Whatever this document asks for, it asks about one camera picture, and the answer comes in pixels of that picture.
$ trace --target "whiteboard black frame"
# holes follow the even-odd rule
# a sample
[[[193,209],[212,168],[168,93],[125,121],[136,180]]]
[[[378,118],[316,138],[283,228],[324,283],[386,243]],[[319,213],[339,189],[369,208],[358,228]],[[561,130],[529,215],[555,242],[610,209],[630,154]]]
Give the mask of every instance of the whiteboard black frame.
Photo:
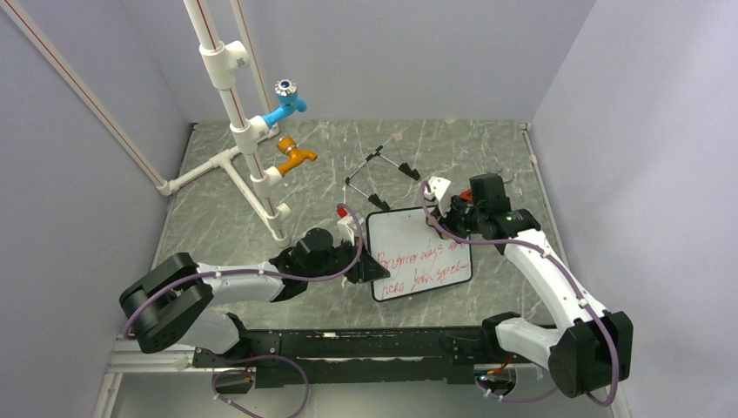
[[[435,209],[435,207],[436,206],[428,206],[428,211],[432,211],[433,209]],[[382,213],[390,213],[390,212],[415,211],[415,210],[418,210],[418,209],[420,209],[421,211],[423,211],[423,206],[406,207],[406,208],[403,208],[403,209],[392,209],[391,211],[377,211],[377,212],[372,212],[372,213],[369,213],[368,215],[366,215],[366,250],[369,252],[369,255],[372,255],[372,238],[371,238],[370,233],[369,233],[369,220],[372,218],[372,215],[379,215],[379,214],[382,214]],[[384,300],[377,300],[377,297],[374,294],[374,283],[373,282],[370,282],[369,284],[372,287],[372,299],[374,299],[375,302],[382,303],[382,302],[388,302],[390,300],[399,300],[399,299],[402,299],[402,298],[413,296],[414,294],[431,292],[433,290],[442,289],[444,287],[460,285],[462,283],[467,283],[468,281],[471,281],[471,279],[473,279],[473,278],[474,278],[474,258],[473,258],[473,255],[472,255],[472,246],[469,246],[469,279],[462,280],[462,281],[457,281],[457,282],[454,282],[454,283],[449,283],[449,284],[443,285],[443,286],[432,287],[430,289],[420,290],[418,292],[413,292],[413,293],[405,294],[403,296],[398,296],[396,298],[390,298],[390,299],[384,299]]]

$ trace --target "orange faucet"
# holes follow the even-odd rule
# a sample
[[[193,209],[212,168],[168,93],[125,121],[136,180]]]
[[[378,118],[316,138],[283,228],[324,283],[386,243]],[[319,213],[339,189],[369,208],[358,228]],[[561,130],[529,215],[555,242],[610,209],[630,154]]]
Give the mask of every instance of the orange faucet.
[[[284,137],[280,139],[277,144],[277,149],[290,158],[289,161],[277,167],[277,170],[282,174],[282,177],[287,175],[291,169],[302,164],[306,159],[315,161],[318,158],[318,154],[315,152],[300,150],[292,137]]]

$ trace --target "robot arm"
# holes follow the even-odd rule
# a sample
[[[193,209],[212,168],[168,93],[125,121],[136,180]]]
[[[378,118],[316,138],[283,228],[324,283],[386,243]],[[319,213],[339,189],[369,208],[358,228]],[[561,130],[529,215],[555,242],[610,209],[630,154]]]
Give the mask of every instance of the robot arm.
[[[341,222],[346,235],[345,230],[353,226],[345,219]],[[318,278],[344,271],[356,257],[352,241],[333,246],[328,231],[313,228],[294,247],[254,266],[211,266],[195,262],[188,253],[177,253],[123,292],[120,306],[130,318],[156,292],[198,275],[175,286],[134,320],[132,329],[141,351],[156,353],[179,343],[225,358],[243,358],[250,352],[244,324],[232,313],[215,313],[209,307],[245,300],[289,300],[303,293],[308,282],[283,276]],[[389,277],[389,272],[365,250],[345,276],[352,283],[363,283]]]
[[[482,322],[482,346],[488,353],[515,353],[546,368],[559,390],[569,397],[603,388],[610,383],[612,362],[604,336],[584,308],[592,308],[612,336],[620,380],[630,372],[633,324],[623,313],[610,313],[561,263],[540,224],[525,209],[513,211],[502,178],[484,174],[469,180],[471,189],[449,196],[450,183],[431,178],[427,198],[439,206],[433,217],[453,235],[467,238],[480,233],[486,240],[514,239],[521,244],[500,244],[497,249],[523,273],[553,317],[555,328],[538,327],[517,313],[502,313]],[[572,278],[577,297],[564,273],[547,257],[558,261]]]

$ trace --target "whiteboard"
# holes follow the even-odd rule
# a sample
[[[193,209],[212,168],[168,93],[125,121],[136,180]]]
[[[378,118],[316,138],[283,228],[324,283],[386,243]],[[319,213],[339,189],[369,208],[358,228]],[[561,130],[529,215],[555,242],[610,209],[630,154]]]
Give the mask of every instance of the whiteboard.
[[[366,239],[374,259],[390,272],[372,282],[377,302],[472,279],[470,246],[441,239],[426,224],[422,207],[370,213]]]

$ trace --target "faucet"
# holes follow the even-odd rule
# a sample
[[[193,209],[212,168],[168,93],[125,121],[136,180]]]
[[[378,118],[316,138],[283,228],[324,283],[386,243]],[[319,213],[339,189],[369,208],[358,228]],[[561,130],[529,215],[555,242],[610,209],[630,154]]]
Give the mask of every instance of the faucet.
[[[318,154],[315,152],[300,150],[292,137],[284,137],[280,139],[277,144],[277,149],[290,158],[286,163],[277,167],[277,170],[282,174],[282,177],[287,175],[291,169],[304,163],[306,159],[311,161],[318,159]]]
[[[279,108],[268,115],[262,116],[266,125],[271,129],[280,120],[292,115],[295,111],[307,110],[305,100],[298,98],[298,85],[290,79],[279,80],[274,85],[274,92],[280,102]]]

